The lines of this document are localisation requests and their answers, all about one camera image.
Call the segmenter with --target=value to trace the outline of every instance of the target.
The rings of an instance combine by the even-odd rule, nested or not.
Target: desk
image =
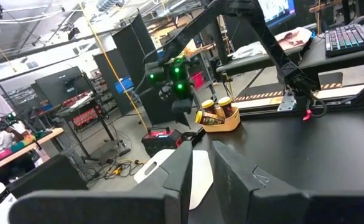
[[[337,57],[326,57],[324,41],[324,39],[314,37],[310,43],[309,50],[305,52],[299,63],[299,68],[301,68],[305,73],[309,73],[308,75],[310,75],[310,73],[326,72],[364,65],[364,50]],[[291,54],[292,51],[297,52],[302,49],[303,48],[290,49],[290,51],[286,50],[286,53]],[[259,55],[233,60],[224,66],[218,67],[217,72],[226,71],[230,73],[242,73],[273,65],[273,62],[270,60],[268,55]]]
[[[308,123],[298,117],[242,121],[231,133],[204,135],[194,149],[207,150],[211,157],[212,141],[223,142],[299,189],[364,190],[364,111],[329,113]],[[190,212],[189,223],[218,216],[215,197],[212,186]]]
[[[57,137],[59,134],[62,134],[64,132],[64,130],[62,128],[54,128],[52,129],[52,133],[46,135],[45,137],[41,138],[40,140],[38,140],[37,142],[39,144],[42,144],[44,142],[47,142],[49,140],[51,140],[52,138]],[[13,161],[14,159],[17,159],[18,157],[22,156],[23,154],[35,149],[36,147],[38,147],[38,145],[36,145],[36,143],[32,143],[26,147],[24,147],[23,149],[21,149],[20,151],[17,151],[13,154],[11,154],[10,156],[7,156],[6,158],[0,160],[0,167],[2,167],[3,165]]]

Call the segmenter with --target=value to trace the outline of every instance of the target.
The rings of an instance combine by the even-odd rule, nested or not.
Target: jar
[[[217,113],[217,109],[215,108],[215,102],[213,102],[213,100],[205,100],[201,104],[201,107],[205,112],[208,112],[208,113],[211,113],[211,114],[216,114]]]
[[[216,114],[211,114],[205,111],[198,111],[195,115],[195,122],[203,125],[224,124],[225,120]]]
[[[231,98],[226,96],[221,98],[219,101],[219,106],[222,108],[223,112],[225,113],[226,118],[229,118],[231,116],[233,116],[234,111],[233,108],[231,107]]]

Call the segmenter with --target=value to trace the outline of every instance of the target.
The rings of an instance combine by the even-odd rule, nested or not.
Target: red clip
[[[304,121],[307,121],[310,118],[310,115],[312,114],[311,110],[306,110],[306,116],[304,117]]]

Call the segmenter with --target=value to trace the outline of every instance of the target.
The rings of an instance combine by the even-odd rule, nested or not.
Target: white shirt
[[[20,121],[16,124],[13,124],[12,128],[15,129],[20,134],[26,131],[26,127]],[[11,147],[13,144],[13,139],[14,139],[14,134],[9,133],[7,131],[0,131],[0,152],[3,149]]]

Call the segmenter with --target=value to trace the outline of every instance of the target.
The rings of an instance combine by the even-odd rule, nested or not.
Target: white cutting board
[[[175,150],[163,149],[157,152],[135,175],[134,179],[137,183],[142,182],[150,176]],[[156,163],[148,175],[144,174],[146,170]],[[197,208],[200,205],[205,194],[213,183],[213,175],[211,163],[209,161],[208,152],[202,150],[193,151],[193,176],[192,176],[192,191],[190,196],[190,210]]]

